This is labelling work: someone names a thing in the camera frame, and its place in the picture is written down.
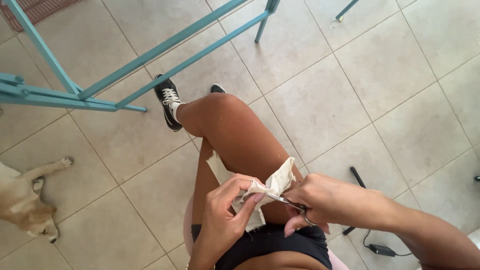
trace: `scissors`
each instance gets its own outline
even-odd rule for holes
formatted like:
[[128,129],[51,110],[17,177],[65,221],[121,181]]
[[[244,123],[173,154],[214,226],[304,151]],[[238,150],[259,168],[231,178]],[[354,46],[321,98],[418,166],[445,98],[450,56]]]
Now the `scissors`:
[[274,200],[283,202],[284,204],[288,204],[288,205],[292,206],[293,208],[296,208],[296,209],[300,210],[300,212],[302,212],[303,214],[305,214],[305,212],[308,209],[308,207],[306,205],[301,204],[301,203],[294,203],[294,202],[289,201],[288,199],[285,199],[285,198],[282,198],[282,197],[279,197],[279,196],[275,196],[275,195],[271,195],[271,194],[268,194],[268,193],[265,193],[265,195],[269,196],[270,198],[272,198]]
[[265,195],[269,196],[270,198],[274,199],[274,200],[277,200],[279,202],[283,202],[284,204],[288,204],[290,206],[292,206],[293,208],[295,209],[298,209],[302,215],[303,215],[303,218],[305,219],[305,221],[308,223],[308,225],[310,227],[312,226],[317,226],[317,224],[311,222],[310,220],[308,220],[307,218],[307,209],[308,207],[304,204],[301,204],[301,203],[294,203],[294,202],[291,202],[289,201],[288,199],[285,199],[285,198],[282,198],[282,197],[279,197],[279,196],[275,196],[275,195],[272,195],[272,194],[268,194],[268,193],[265,193]]

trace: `shoe lace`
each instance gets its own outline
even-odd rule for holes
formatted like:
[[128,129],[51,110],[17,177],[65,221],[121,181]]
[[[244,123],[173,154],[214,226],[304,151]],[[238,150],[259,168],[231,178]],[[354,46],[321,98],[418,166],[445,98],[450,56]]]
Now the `shoe lace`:
[[180,102],[180,98],[177,96],[177,93],[175,93],[175,90],[170,89],[170,88],[165,88],[162,89],[162,94],[163,94],[163,105],[168,105],[172,102]]

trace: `skin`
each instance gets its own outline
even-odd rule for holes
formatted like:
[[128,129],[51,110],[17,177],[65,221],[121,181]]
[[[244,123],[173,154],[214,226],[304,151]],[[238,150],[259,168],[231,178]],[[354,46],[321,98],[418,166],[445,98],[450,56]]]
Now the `skin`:
[[[240,190],[252,181],[265,183],[289,155],[253,111],[236,97],[213,93],[177,109],[177,119],[192,135],[202,137],[193,195],[192,223],[202,224],[193,245],[188,269],[212,269],[215,262],[242,236],[256,205],[250,197],[242,210],[229,211]],[[219,185],[206,160],[216,150],[226,168],[237,172]],[[391,232],[410,248],[422,268],[480,269],[480,251],[467,236],[432,215],[404,207],[381,192],[364,189],[321,174],[297,178],[285,197],[307,205],[307,217],[328,231],[326,223]],[[262,206],[266,222],[285,225],[285,236],[306,226],[302,216],[279,202]],[[251,258],[236,270],[325,270],[302,253],[281,251]]]

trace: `fingernail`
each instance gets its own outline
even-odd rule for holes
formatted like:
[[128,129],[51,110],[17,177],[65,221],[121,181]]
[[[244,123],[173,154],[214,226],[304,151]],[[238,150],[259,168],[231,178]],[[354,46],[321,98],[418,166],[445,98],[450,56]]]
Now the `fingernail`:
[[285,233],[285,238],[289,237],[289,236],[292,235],[294,232],[295,232],[295,229],[290,229],[290,230],[288,230],[288,231]]
[[254,201],[257,203],[257,202],[261,201],[264,198],[264,196],[265,196],[265,193],[259,193],[255,196]]

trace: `black sneaker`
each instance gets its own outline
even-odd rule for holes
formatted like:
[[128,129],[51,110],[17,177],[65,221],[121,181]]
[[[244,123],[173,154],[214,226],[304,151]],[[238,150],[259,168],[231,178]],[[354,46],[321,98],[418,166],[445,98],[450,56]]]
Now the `black sneaker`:
[[223,87],[221,87],[219,84],[212,84],[210,86],[210,94],[212,93],[226,93]]
[[[155,79],[158,79],[162,75],[163,74],[158,74],[155,76]],[[173,102],[181,103],[177,87],[169,78],[155,86],[154,90],[156,97],[163,105],[163,114],[165,116],[165,121],[167,121],[168,127],[174,132],[179,131],[183,128],[183,126],[173,117],[173,110],[170,106]]]

